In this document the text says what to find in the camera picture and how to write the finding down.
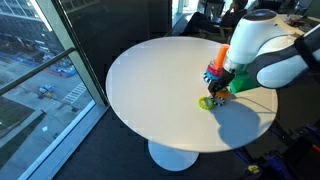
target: table top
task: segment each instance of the table top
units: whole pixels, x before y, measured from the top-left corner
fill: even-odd
[[[201,109],[198,99],[209,95],[203,74],[220,45],[192,37],[135,45],[107,74],[111,107],[136,133],[168,147],[218,152],[250,143],[272,124],[277,94],[255,88],[230,96],[224,106]]]

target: white round table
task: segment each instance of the white round table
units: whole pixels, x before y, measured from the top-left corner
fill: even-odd
[[[203,110],[208,96],[203,80],[220,44],[192,37],[149,40],[125,51],[106,78],[110,105],[133,131],[149,140],[149,151],[161,167],[180,171],[199,152],[244,146],[272,124],[275,90],[256,88],[232,95],[224,106]]]

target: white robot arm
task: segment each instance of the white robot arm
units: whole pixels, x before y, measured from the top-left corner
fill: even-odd
[[[280,88],[319,61],[320,25],[303,34],[271,10],[252,11],[237,25],[222,76],[208,89],[215,93],[243,71],[260,86]]]

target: table leg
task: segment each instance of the table leg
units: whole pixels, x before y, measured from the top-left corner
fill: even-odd
[[[198,158],[198,152],[173,149],[158,143],[148,142],[149,152],[153,160],[169,171],[182,171],[189,168]]]

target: crosswalk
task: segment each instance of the crosswalk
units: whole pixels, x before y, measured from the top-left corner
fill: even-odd
[[[62,99],[62,102],[67,104],[74,103],[82,93],[87,90],[83,83],[80,83],[76,88],[74,88],[66,97]]]

